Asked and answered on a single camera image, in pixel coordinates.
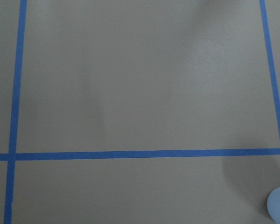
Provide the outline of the blue tape strip crosswise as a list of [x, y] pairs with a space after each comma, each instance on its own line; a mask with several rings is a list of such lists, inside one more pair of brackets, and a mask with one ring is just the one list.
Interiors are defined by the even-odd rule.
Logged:
[[0, 161], [182, 158], [182, 157], [263, 156], [263, 155], [280, 155], [280, 148], [15, 153], [15, 154], [0, 154]]

